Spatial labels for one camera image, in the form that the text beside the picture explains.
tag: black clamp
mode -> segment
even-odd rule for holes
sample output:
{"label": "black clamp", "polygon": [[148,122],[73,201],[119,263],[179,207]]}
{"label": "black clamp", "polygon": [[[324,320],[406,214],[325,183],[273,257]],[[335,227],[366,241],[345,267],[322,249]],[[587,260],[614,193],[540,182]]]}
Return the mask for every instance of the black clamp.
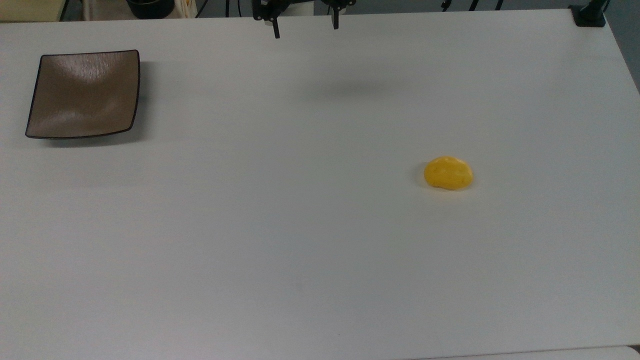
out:
{"label": "black clamp", "polygon": [[570,5],[573,21],[576,25],[585,28],[604,28],[607,21],[602,11],[607,0],[591,0],[587,6]]}

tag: yellow object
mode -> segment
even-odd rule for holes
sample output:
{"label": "yellow object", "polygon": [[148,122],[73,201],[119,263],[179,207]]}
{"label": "yellow object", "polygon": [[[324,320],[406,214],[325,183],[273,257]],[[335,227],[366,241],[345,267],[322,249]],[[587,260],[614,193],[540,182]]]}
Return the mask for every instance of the yellow object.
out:
{"label": "yellow object", "polygon": [[60,21],[65,0],[0,0],[0,22]]}
{"label": "yellow object", "polygon": [[447,190],[466,188],[474,180],[474,172],[467,163],[453,156],[431,160],[424,168],[427,184]]}

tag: brown plate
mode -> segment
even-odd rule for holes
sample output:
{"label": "brown plate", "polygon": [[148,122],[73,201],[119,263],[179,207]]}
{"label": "brown plate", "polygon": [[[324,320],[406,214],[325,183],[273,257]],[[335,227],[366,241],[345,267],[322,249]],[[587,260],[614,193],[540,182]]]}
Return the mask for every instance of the brown plate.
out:
{"label": "brown plate", "polygon": [[25,135],[66,139],[130,130],[139,91],[138,50],[43,55]]}

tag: black cable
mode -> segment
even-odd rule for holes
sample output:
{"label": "black cable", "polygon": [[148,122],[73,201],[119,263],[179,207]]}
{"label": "black cable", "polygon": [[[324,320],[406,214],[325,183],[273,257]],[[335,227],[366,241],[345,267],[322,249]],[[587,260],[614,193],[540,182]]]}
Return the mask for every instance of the black cable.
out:
{"label": "black cable", "polygon": [[196,14],[196,18],[200,17],[200,14],[202,13],[202,10],[204,10],[204,6],[207,4],[209,0],[204,0],[204,3],[202,3],[202,6],[200,7],[200,10],[198,10],[198,13]]}

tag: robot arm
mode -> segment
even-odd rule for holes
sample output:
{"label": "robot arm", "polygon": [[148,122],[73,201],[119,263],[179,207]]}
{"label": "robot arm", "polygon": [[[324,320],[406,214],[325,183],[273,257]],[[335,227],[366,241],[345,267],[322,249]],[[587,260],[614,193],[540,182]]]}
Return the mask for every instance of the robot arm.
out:
{"label": "robot arm", "polygon": [[[278,16],[283,13],[291,4],[307,3],[313,0],[252,0],[251,6],[253,10],[253,18],[255,20],[264,20],[272,23],[273,33],[276,38],[280,38],[280,29],[278,28]],[[333,10],[332,22],[333,28],[338,28],[338,20],[340,11],[347,6],[354,5],[356,0],[322,0]]]}

